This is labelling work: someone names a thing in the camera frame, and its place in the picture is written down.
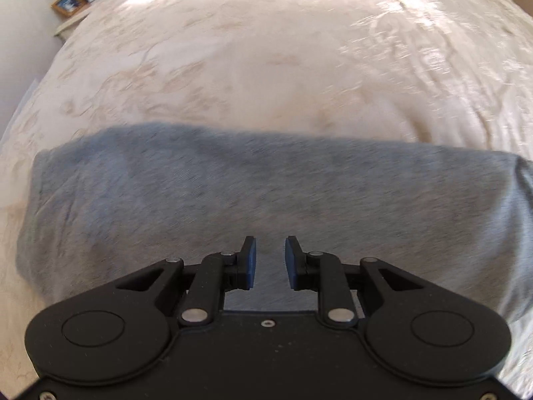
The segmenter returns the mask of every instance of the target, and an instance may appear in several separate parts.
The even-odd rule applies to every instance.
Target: bedside table
[[[87,15],[102,2],[103,0],[94,0],[92,3],[88,4],[84,9],[80,10],[75,15],[68,18],[65,22],[60,25],[54,36],[59,36],[59,38],[65,43],[67,39],[74,33],[74,30],[77,29],[79,23],[87,18]]]

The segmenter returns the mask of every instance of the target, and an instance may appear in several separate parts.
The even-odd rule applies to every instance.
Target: silver rivet
[[[274,328],[275,322],[271,319],[263,320],[263,322],[261,322],[261,326],[264,328]]]
[[[334,308],[328,312],[328,317],[333,322],[347,323],[353,320],[355,314],[347,308]]]
[[[207,311],[201,308],[189,308],[181,314],[181,318],[190,323],[203,322],[207,316]]]
[[[39,394],[39,400],[56,400],[54,394],[43,391]]]

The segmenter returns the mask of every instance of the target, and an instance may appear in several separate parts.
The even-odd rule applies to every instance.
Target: folded gray cloth
[[[531,188],[531,163],[509,153],[118,127],[37,156],[17,266],[52,303],[254,235],[256,285],[227,308],[315,308],[288,286],[283,241],[296,235],[305,251],[383,259],[511,321],[532,306]]]

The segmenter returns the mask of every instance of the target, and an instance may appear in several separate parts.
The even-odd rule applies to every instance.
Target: silver screw
[[[261,326],[264,328],[274,328],[275,322],[271,319],[263,320],[263,322],[261,322]]]
[[[54,394],[49,393],[48,391],[43,391],[39,394],[39,400],[56,400]]]
[[[181,314],[181,318],[190,323],[203,322],[207,316],[207,311],[201,308],[189,308]]]
[[[352,310],[347,308],[334,308],[328,312],[328,317],[333,322],[348,323],[353,320],[355,314]]]

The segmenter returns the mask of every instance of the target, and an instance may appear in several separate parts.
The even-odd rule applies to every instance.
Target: wooden picture frame
[[[87,6],[87,2],[84,0],[57,0],[52,4],[52,9],[69,18],[78,13],[85,6]]]

